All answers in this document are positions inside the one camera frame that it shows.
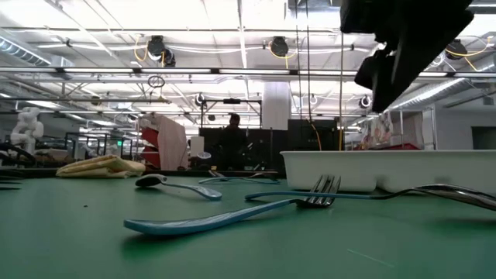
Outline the red bin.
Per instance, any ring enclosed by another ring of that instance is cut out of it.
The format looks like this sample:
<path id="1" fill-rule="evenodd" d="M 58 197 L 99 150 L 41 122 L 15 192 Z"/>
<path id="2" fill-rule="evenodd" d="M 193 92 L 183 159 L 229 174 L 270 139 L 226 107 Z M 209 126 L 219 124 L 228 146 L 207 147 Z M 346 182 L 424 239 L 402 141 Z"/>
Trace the red bin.
<path id="1" fill-rule="evenodd" d="M 419 150 L 419 148 L 411 143 L 401 143 L 397 145 L 376 145 L 376 146 L 364 146 L 359 144 L 353 148 L 353 150 Z"/>

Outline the white robot figure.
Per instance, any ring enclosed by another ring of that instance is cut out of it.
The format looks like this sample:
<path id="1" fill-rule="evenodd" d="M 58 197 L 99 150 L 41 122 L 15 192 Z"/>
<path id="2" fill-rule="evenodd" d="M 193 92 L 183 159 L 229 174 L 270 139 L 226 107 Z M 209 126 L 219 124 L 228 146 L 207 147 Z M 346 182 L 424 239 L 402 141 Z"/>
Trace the white robot figure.
<path id="1" fill-rule="evenodd" d="M 23 108 L 10 135 L 11 144 L 22 144 L 24 150 L 31 155 L 35 153 L 36 140 L 42 137 L 44 132 L 44 126 L 38 120 L 39 114 L 40 109 L 37 107 Z"/>

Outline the blue-handled spoon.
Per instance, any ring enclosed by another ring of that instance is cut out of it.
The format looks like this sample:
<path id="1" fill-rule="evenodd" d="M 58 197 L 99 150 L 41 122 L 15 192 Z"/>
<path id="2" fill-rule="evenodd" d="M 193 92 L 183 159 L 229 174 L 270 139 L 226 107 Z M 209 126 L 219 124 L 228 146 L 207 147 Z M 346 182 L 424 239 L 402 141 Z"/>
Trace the blue-handled spoon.
<path id="1" fill-rule="evenodd" d="M 212 175 L 212 178 L 206 179 L 205 183 L 210 181 L 232 181 L 232 180 L 240 180 L 240 181 L 249 181 L 258 184 L 279 184 L 280 181 L 274 177 L 272 174 L 267 173 L 255 173 L 250 176 L 245 177 L 228 177 L 224 174 L 221 174 L 217 171 L 209 171 Z"/>
<path id="2" fill-rule="evenodd" d="M 219 191 L 197 185 L 169 183 L 167 181 L 167 178 L 162 174 L 147 174 L 135 181 L 135 186 L 137 186 L 138 188 L 148 188 L 157 186 L 159 184 L 172 188 L 187 189 L 195 192 L 198 195 L 201 195 L 203 198 L 206 198 L 210 201 L 220 201 L 222 199 L 222 193 Z"/>
<path id="3" fill-rule="evenodd" d="M 260 198 L 272 195 L 288 195 L 306 198 L 348 198 L 348 199 L 361 199 L 361 200 L 387 200 L 405 195 L 410 192 L 418 192 L 427 195 L 434 195 L 441 198 L 447 198 L 454 201 L 459 201 L 468 205 L 474 205 L 480 208 L 485 208 L 496 212 L 496 197 L 475 191 L 469 188 L 462 188 L 459 186 L 452 186 L 448 184 L 428 184 L 415 188 L 407 188 L 397 191 L 388 195 L 351 195 L 351 194 L 337 194 L 337 193 L 315 193 L 305 191 L 265 191 L 245 196 L 246 200 Z"/>

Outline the black desk partition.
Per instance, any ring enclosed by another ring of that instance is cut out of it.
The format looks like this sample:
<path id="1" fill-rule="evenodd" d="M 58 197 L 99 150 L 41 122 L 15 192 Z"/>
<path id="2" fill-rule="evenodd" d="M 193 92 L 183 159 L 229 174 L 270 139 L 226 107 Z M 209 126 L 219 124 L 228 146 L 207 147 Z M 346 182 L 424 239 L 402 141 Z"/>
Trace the black desk partition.
<path id="1" fill-rule="evenodd" d="M 200 128 L 199 136 L 205 138 L 205 150 L 212 155 L 211 163 L 221 171 L 222 168 L 219 137 L 223 128 Z M 276 129 L 243 129 L 246 132 L 247 143 L 243 148 L 243 168 L 246 170 L 284 171 L 284 159 L 281 151 L 288 149 L 287 131 Z"/>

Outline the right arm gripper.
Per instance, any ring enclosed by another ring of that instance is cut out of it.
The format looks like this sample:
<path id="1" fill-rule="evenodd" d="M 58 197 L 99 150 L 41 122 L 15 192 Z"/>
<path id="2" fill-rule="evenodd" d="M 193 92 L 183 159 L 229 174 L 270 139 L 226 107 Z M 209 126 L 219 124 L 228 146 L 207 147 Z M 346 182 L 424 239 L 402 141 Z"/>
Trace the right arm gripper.
<path id="1" fill-rule="evenodd" d="M 384 48 L 354 81 L 373 90 L 373 112 L 386 110 L 474 19 L 473 0 L 343 0 L 340 30 L 375 35 Z"/>

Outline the white box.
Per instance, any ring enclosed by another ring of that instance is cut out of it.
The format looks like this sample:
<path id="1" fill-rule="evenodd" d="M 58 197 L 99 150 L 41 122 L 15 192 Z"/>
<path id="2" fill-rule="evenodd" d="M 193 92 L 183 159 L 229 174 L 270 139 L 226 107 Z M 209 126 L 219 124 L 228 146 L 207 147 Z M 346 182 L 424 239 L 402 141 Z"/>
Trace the white box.
<path id="1" fill-rule="evenodd" d="M 190 138 L 190 156 L 197 157 L 204 152 L 205 138 L 203 136 L 192 136 Z"/>

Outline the clear plastic bag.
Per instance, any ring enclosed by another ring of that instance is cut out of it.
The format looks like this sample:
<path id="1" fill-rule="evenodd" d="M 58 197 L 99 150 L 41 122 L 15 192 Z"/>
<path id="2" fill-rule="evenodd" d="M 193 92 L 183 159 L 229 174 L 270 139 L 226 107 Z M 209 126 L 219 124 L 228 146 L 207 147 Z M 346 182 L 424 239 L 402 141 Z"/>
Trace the clear plastic bag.
<path id="1" fill-rule="evenodd" d="M 365 149 L 389 144 L 393 133 L 391 114 L 386 112 L 369 121 L 365 126 L 362 144 Z"/>

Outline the white cutlery tray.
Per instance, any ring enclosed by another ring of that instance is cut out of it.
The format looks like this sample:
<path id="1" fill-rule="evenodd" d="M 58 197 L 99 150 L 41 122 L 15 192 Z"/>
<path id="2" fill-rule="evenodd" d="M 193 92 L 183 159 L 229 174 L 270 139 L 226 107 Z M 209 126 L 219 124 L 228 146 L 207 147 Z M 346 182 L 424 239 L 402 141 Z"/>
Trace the white cutlery tray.
<path id="1" fill-rule="evenodd" d="M 322 175 L 340 191 L 396 192 L 453 184 L 496 194 L 496 150 L 282 151 L 288 186 L 310 189 Z"/>

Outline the green table mat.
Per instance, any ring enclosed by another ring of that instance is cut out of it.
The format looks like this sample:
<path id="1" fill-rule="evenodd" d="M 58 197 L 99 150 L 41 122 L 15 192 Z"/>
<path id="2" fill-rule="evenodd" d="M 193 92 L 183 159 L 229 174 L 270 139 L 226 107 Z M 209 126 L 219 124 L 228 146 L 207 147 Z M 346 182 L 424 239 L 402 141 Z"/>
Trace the green table mat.
<path id="1" fill-rule="evenodd" d="M 0 191 L 0 279 L 496 279 L 496 212 L 431 196 L 287 205 L 180 237 L 123 225 L 239 210 L 272 191 L 217 188 L 210 202 L 131 179 L 21 181 Z"/>

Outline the black equipment rack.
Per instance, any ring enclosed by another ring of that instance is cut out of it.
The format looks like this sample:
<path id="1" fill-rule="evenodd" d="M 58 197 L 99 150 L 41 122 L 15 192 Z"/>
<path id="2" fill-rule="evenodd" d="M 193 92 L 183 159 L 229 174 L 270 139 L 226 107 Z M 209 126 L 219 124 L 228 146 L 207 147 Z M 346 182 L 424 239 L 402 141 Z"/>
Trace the black equipment rack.
<path id="1" fill-rule="evenodd" d="M 339 149 L 339 131 L 333 120 L 289 119 L 288 148 L 298 151 Z"/>

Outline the person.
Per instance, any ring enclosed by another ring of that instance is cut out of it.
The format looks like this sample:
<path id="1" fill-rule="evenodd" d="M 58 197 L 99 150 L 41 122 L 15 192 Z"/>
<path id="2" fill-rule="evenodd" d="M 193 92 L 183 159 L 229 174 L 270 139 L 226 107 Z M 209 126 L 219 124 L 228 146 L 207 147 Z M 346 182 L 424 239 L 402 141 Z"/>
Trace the person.
<path id="1" fill-rule="evenodd" d="M 247 143 L 246 132 L 239 127 L 240 116 L 233 113 L 229 124 L 221 131 L 219 145 L 222 148 L 222 168 L 239 170 L 243 168 L 243 148 Z"/>

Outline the white cloth over red cart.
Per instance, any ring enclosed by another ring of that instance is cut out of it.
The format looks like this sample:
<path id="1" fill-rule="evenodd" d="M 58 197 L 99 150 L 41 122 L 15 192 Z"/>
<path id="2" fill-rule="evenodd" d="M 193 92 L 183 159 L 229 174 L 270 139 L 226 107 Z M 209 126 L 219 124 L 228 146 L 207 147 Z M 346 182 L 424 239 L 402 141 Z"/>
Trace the white cloth over red cart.
<path id="1" fill-rule="evenodd" d="M 175 171 L 188 162 L 185 128 L 164 115 L 149 114 L 139 119 L 141 139 L 146 145 L 140 156 L 156 169 Z"/>

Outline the folded yellow cloth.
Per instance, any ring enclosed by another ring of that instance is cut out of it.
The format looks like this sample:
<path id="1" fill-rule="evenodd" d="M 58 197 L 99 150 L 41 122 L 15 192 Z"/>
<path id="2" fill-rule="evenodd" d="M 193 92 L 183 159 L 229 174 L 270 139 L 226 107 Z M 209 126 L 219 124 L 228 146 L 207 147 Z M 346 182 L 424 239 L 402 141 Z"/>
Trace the folded yellow cloth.
<path id="1" fill-rule="evenodd" d="M 139 177 L 146 170 L 140 162 L 124 160 L 116 155 L 105 155 L 78 161 L 60 167 L 57 177 L 75 178 L 128 178 Z"/>

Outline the white pillar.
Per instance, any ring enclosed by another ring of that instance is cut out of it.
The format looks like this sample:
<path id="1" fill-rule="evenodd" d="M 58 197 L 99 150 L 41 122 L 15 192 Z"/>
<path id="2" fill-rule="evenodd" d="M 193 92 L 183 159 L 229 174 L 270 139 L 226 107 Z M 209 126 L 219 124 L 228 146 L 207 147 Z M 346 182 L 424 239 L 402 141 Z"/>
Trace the white pillar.
<path id="1" fill-rule="evenodd" d="M 262 127 L 287 130 L 291 118 L 291 87 L 287 82 L 267 82 L 262 96 Z"/>

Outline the silver air duct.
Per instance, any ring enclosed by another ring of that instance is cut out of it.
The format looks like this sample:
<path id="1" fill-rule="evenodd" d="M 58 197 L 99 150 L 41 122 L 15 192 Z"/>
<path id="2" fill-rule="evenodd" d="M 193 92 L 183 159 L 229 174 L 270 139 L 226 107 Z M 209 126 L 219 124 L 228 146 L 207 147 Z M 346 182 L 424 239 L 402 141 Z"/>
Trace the silver air duct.
<path id="1" fill-rule="evenodd" d="M 24 47 L 22 44 L 0 36 L 0 53 L 16 57 L 36 67 L 73 67 L 74 63 L 57 55 L 44 56 Z"/>
<path id="2" fill-rule="evenodd" d="M 444 81 L 440 84 L 426 85 L 418 90 L 414 90 L 401 96 L 394 101 L 387 109 L 389 111 L 405 109 L 408 107 L 419 107 L 432 104 L 442 98 L 458 94 L 471 88 L 475 88 L 477 83 L 496 82 L 496 77 L 479 78 L 457 78 L 451 81 Z"/>

